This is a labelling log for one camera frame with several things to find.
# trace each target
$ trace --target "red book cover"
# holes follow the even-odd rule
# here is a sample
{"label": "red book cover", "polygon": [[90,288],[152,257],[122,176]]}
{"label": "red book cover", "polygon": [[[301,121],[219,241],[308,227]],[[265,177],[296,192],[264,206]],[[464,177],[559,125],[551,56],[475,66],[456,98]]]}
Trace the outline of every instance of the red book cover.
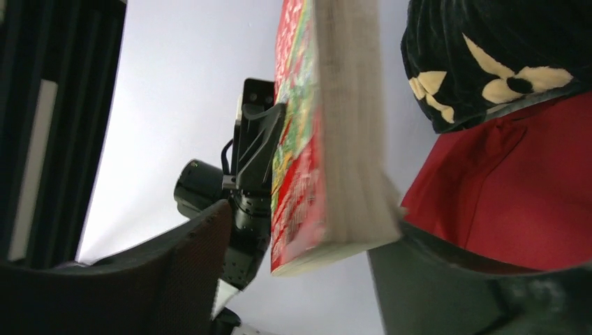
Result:
{"label": "red book cover", "polygon": [[319,245],[325,185],[311,0],[284,0],[276,40],[276,102],[286,122],[273,160],[272,273]]}

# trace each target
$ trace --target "colorful book cover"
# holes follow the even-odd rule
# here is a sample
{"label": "colorful book cover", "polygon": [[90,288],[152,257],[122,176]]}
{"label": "colorful book cover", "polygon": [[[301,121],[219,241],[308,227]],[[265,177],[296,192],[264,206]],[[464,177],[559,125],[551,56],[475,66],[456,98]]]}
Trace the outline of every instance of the colorful book cover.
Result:
{"label": "colorful book cover", "polygon": [[272,272],[324,235],[322,125],[313,0],[285,0],[276,40],[276,102],[286,122],[273,159]]}

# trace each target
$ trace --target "thick book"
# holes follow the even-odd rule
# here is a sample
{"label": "thick book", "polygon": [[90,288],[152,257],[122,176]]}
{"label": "thick book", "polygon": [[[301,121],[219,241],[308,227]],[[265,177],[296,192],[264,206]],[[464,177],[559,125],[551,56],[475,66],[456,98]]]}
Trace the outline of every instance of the thick book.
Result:
{"label": "thick book", "polygon": [[378,0],[285,0],[275,101],[272,274],[292,276],[396,241],[398,195],[383,173]]}

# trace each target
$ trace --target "wire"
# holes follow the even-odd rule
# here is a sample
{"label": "wire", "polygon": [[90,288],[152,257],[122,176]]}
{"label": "wire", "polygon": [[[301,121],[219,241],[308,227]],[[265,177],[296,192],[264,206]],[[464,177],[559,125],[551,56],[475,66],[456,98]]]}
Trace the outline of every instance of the wire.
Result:
{"label": "wire", "polygon": [[222,172],[225,175],[229,175],[230,174],[230,166],[228,165],[228,149],[232,146],[232,143],[234,142],[234,139],[228,141],[228,143],[226,143],[226,145],[224,146],[224,148],[222,148]]}

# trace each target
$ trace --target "red cloth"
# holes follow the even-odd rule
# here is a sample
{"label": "red cloth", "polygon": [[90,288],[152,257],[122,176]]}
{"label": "red cloth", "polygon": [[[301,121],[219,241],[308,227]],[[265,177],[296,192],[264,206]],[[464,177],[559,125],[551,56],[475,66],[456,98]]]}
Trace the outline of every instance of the red cloth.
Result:
{"label": "red cloth", "polygon": [[592,259],[592,93],[441,135],[403,206],[410,223],[503,262]]}

